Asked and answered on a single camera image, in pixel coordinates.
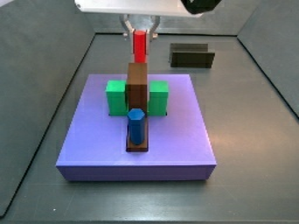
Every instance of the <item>blue block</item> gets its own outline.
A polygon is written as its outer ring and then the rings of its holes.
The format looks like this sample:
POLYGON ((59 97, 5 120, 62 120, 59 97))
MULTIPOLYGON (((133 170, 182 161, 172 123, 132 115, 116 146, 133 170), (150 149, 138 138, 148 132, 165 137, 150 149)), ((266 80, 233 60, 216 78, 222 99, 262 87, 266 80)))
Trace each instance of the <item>blue block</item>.
POLYGON ((140 108, 132 108, 126 113, 129 140, 138 145, 145 140, 145 113, 140 108))

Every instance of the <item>gray floor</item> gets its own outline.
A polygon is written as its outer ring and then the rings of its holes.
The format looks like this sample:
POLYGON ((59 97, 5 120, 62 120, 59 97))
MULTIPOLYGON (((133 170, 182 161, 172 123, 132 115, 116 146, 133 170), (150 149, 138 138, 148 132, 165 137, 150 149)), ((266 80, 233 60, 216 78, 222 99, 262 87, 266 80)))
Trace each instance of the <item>gray floor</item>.
POLYGON ((96 36, 2 221, 299 221, 299 125, 236 38, 160 36, 150 74, 190 74, 217 167, 206 182, 67 183, 54 168, 87 74, 126 71, 96 36), (173 69, 169 44, 209 43, 212 69, 173 69))

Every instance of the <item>wooden block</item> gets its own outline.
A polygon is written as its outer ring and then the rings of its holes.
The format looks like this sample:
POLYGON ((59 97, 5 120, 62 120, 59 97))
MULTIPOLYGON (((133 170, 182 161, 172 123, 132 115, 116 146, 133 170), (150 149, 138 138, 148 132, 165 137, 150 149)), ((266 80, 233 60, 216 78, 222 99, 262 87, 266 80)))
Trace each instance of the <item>wooden block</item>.
POLYGON ((146 115, 146 64, 129 63, 125 82, 126 106, 146 115))
POLYGON ((138 145, 132 144, 132 142, 129 140, 129 132, 126 131, 125 151, 128 151, 128 152, 148 151, 148 122, 146 122, 146 117, 144 118, 144 141, 138 145))

